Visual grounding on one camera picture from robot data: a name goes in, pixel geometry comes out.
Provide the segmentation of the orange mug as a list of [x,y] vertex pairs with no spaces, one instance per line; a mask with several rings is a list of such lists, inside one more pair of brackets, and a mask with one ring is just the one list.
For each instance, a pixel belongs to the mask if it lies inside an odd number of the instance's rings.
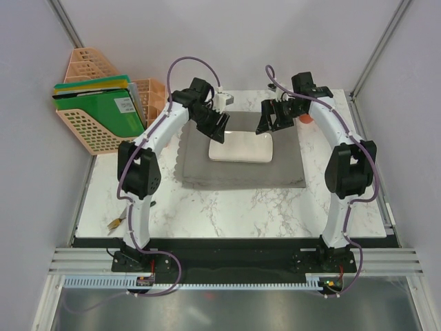
[[313,119],[308,114],[304,114],[299,117],[299,121],[303,124],[309,124]]

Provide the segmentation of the white rectangular plate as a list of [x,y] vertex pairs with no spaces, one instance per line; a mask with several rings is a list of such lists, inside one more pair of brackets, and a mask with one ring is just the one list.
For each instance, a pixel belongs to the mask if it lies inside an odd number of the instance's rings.
[[269,163],[273,159],[274,142],[269,133],[226,131],[224,143],[211,140],[208,157],[212,161]]

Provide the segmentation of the gold fork green handle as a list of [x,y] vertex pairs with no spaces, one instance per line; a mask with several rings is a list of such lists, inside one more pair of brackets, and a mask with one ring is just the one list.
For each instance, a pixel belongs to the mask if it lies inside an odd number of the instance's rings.
[[155,201],[127,202],[120,215],[107,225],[109,234],[121,228],[125,221],[130,221],[131,228],[127,225],[127,232],[133,232],[138,239],[150,237],[150,208],[156,205]]

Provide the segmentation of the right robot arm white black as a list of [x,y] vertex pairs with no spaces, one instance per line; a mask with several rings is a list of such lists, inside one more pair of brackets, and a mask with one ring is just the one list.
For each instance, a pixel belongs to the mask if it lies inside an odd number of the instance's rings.
[[336,109],[331,90],[318,87],[310,72],[294,75],[292,89],[288,90],[277,82],[271,66],[265,71],[271,81],[268,86],[276,96],[262,101],[256,134],[290,128],[298,117],[309,115],[332,149],[325,169],[325,185],[331,194],[325,229],[316,250],[300,254],[294,261],[306,270],[355,272],[349,225],[355,204],[371,202],[378,196],[375,188],[372,197],[363,198],[369,186],[378,184],[377,146],[349,128]]

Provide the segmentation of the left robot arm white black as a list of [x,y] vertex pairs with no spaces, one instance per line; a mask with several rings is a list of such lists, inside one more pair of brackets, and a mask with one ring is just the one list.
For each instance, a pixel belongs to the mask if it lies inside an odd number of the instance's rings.
[[114,253],[113,272],[146,272],[154,252],[143,248],[150,241],[150,206],[161,183],[158,157],[169,140],[188,122],[218,143],[225,141],[229,115],[213,109],[207,100],[214,88],[195,78],[190,87],[172,93],[164,110],[153,124],[132,142],[120,143],[117,154],[117,197],[126,201],[127,230]]

